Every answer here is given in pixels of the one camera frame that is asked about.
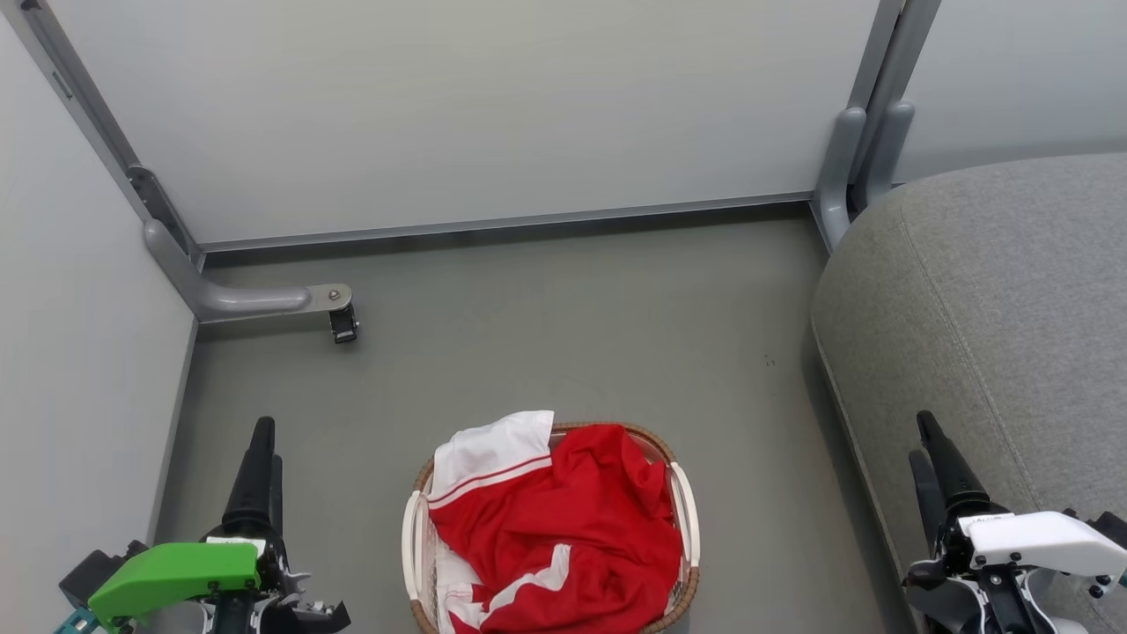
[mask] gray floor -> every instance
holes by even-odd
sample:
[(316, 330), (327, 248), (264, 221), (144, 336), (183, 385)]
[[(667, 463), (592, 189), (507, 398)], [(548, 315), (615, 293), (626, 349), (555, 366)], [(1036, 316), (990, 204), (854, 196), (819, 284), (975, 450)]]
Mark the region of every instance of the gray floor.
[(459, 429), (550, 409), (646, 426), (677, 454), (703, 539), (685, 629), (906, 632), (808, 334), (825, 259), (813, 223), (653, 224), (213, 270), (348, 283), (363, 334), (334, 347), (320, 320), (202, 334), (160, 539), (218, 521), (255, 420), (273, 416), (307, 586), (343, 598), (357, 633), (412, 632), (399, 529), (419, 468)]

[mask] metal bracket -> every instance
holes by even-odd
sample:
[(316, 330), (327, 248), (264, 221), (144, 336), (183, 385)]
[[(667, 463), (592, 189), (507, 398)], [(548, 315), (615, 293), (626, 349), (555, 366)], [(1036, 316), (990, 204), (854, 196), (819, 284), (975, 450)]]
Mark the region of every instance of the metal bracket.
[(352, 307), (352, 288), (346, 284), (232, 288), (216, 284), (196, 270), (160, 221), (144, 223), (144, 241), (201, 324), (276, 314), (329, 312), (334, 340), (343, 343), (356, 339), (358, 324)]
[(188, 255), (193, 264), (198, 265), (203, 253), (193, 241), (192, 235), (184, 230), (184, 221), (180, 220), (180, 214), (176, 212), (172, 202), (168, 199), (168, 194), (160, 186), (157, 175), (143, 164), (131, 164), (125, 168), (125, 176), (130, 178), (133, 190), (141, 196), (141, 203), (149, 209), (149, 215), (160, 221), (172, 234), (176, 243), (180, 245), (180, 250)]
[(810, 209), (818, 223), (822, 239), (826, 248), (833, 252), (849, 229), (849, 208), (846, 206), (845, 188), (849, 185), (849, 170), (864, 128), (864, 108), (846, 108), (837, 114), (834, 131), (829, 135), (829, 146), (822, 161), (822, 172), (814, 189)]
[(864, 209), (893, 189), (893, 173), (900, 160), (900, 150), (904, 149), (914, 116), (915, 104), (905, 99), (891, 104), (885, 110), (853, 184), (854, 207)]

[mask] clothing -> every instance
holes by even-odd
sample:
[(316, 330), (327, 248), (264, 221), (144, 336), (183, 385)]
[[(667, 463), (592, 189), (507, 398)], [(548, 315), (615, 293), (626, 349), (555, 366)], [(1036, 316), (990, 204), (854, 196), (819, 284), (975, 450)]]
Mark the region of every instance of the clothing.
[(443, 634), (637, 634), (663, 616), (682, 564), (666, 465), (621, 426), (549, 450), (551, 422), (513, 414), (435, 452)]

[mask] robotic arm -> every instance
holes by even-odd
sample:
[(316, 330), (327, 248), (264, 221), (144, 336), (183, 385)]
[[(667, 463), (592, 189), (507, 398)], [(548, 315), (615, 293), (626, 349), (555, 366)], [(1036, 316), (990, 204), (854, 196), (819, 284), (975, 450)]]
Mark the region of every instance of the robotic arm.
[(993, 502), (931, 412), (916, 416), (931, 457), (908, 456), (933, 559), (908, 569), (908, 602), (933, 631), (952, 634), (1086, 634), (1046, 615), (1038, 599), (1055, 573), (1100, 599), (1127, 584), (1127, 523), (1083, 523), (1066, 509), (1014, 515)]
[(130, 544), (124, 557), (91, 553), (60, 582), (76, 608), (55, 634), (98, 626), (132, 634), (147, 615), (196, 601), (203, 634), (336, 634), (350, 624), (344, 604), (301, 604), (282, 541), (282, 458), (274, 454), (274, 419), (255, 426), (250, 447), (221, 524), (199, 543)]

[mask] teal connector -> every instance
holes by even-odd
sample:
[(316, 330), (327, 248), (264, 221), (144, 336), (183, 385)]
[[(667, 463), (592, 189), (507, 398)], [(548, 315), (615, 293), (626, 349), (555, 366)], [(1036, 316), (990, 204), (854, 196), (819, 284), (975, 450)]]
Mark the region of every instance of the teal connector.
[(98, 628), (98, 618), (88, 609), (78, 608), (54, 634), (90, 634)]

